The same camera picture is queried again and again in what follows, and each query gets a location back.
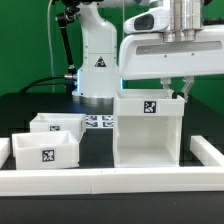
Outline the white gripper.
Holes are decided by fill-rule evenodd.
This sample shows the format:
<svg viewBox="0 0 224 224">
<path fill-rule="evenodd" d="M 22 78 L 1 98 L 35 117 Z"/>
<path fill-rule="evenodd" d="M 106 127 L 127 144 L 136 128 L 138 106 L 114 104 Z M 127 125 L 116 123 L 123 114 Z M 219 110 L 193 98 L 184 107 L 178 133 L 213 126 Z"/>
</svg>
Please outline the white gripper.
<svg viewBox="0 0 224 224">
<path fill-rule="evenodd" d="M 224 73 L 224 24 L 203 23 L 199 6 L 156 6 L 123 25 L 119 73 L 125 80 L 161 79 L 166 99 L 176 99 L 173 77 L 185 77 L 188 101 L 193 76 Z"/>
</svg>

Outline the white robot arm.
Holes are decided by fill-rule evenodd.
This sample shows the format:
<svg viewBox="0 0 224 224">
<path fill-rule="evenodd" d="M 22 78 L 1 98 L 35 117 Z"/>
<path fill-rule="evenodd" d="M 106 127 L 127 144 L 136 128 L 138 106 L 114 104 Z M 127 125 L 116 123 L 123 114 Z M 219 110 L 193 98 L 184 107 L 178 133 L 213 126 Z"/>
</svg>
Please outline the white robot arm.
<svg viewBox="0 0 224 224">
<path fill-rule="evenodd" d="M 186 95 L 196 76 L 224 74 L 224 18 L 205 19 L 212 0 L 54 0 L 75 99 L 111 100 L 123 80 L 159 79 L 170 88 L 182 77 Z M 113 24 L 98 12 L 122 4 L 148 8 L 124 22 L 117 42 Z"/>
</svg>

